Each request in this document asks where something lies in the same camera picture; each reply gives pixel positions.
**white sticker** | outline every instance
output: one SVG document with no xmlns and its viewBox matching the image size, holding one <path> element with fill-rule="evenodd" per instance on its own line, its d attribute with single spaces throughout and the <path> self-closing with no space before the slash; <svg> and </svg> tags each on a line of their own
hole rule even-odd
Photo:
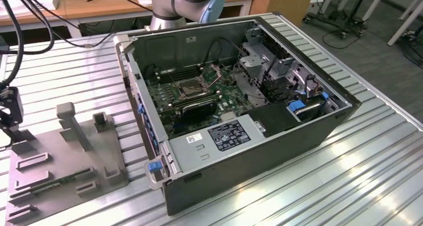
<svg viewBox="0 0 423 226">
<path fill-rule="evenodd" d="M 200 133 L 196 133 L 195 135 L 191 135 L 187 137 L 188 143 L 194 143 L 195 141 L 199 141 L 202 139 L 203 139 L 203 137 L 202 137 Z"/>
<path fill-rule="evenodd" d="M 188 38 L 187 38 L 187 43 L 192 43 L 192 42 L 195 42 L 196 40 L 198 40 L 198 37 L 196 37 L 196 36 L 188 37 Z"/>
</svg>

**gray floor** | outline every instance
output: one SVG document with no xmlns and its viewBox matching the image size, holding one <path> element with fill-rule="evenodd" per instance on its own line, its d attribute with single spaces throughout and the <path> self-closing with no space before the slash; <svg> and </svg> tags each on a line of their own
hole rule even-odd
<svg viewBox="0 0 423 226">
<path fill-rule="evenodd" d="M 351 10 L 356 0 L 350 0 L 347 9 Z M 364 0 L 358 16 L 363 17 L 374 0 Z M 400 44 L 390 47 L 387 41 L 402 25 L 398 19 L 402 12 L 380 3 L 367 25 L 363 37 L 346 49 L 338 50 L 322 42 L 322 36 L 335 30 L 334 26 L 314 20 L 303 24 L 300 29 L 315 39 L 328 51 L 350 66 L 350 68 L 388 96 L 396 104 L 423 122 L 423 69 L 416 67 L 403 56 Z M 411 29 L 423 22 L 415 21 Z M 330 35 L 326 41 L 342 47 L 356 37 L 340 40 Z"/>
</svg>

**slotted aluminum surface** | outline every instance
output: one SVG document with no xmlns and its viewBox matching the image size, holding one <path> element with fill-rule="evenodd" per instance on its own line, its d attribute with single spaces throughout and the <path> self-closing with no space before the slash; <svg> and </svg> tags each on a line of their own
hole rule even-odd
<svg viewBox="0 0 423 226">
<path fill-rule="evenodd" d="M 423 223 L 422 124 L 286 19 L 262 17 L 363 102 L 323 144 L 276 169 L 170 217 L 151 190 L 147 154 L 131 111 L 111 40 L 92 50 L 59 41 L 25 56 L 13 86 L 21 91 L 23 128 L 60 128 L 55 105 L 75 102 L 76 118 L 99 111 L 115 119 L 131 183 L 33 225 L 420 225 Z M 88 38 L 76 39 L 87 43 Z M 89 39 L 95 43 L 101 39 Z M 28 45 L 39 49 L 45 44 Z M 9 71 L 13 56 L 3 57 Z M 0 153 L 0 218 L 7 200 L 8 152 Z"/>
</svg>

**blue latch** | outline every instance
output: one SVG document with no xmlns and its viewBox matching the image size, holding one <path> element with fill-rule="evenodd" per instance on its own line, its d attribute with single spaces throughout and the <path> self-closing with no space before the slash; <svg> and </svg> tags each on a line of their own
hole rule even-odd
<svg viewBox="0 0 423 226">
<path fill-rule="evenodd" d="M 288 105 L 288 108 L 292 112 L 299 110 L 300 108 L 304 108 L 304 107 L 306 107 L 306 105 L 304 105 L 303 101 L 292 101 Z"/>
<path fill-rule="evenodd" d="M 149 172 L 159 171 L 161 168 L 163 168 L 163 166 L 161 166 L 161 162 L 160 161 L 148 163 L 148 171 Z"/>
<path fill-rule="evenodd" d="M 327 100 L 328 100 L 328 98 L 330 98 L 328 93 L 323 92 L 323 93 L 322 93 L 322 96 L 323 96 L 324 100 L 327 101 Z"/>
<path fill-rule="evenodd" d="M 139 113 L 140 113 L 140 114 L 144 113 L 144 106 L 143 106 L 143 104 L 139 104 Z"/>
</svg>

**circuit board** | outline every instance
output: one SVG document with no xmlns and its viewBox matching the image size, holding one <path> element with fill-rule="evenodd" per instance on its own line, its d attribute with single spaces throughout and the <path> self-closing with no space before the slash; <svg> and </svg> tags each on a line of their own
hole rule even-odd
<svg viewBox="0 0 423 226">
<path fill-rule="evenodd" d="M 232 79 L 232 67 L 208 65 L 199 76 L 160 84 L 147 82 L 160 120 L 170 139 L 222 122 L 226 113 L 240 116 L 252 109 L 244 93 Z M 204 101 L 216 102 L 218 108 L 202 121 L 182 122 L 182 108 Z"/>
</svg>

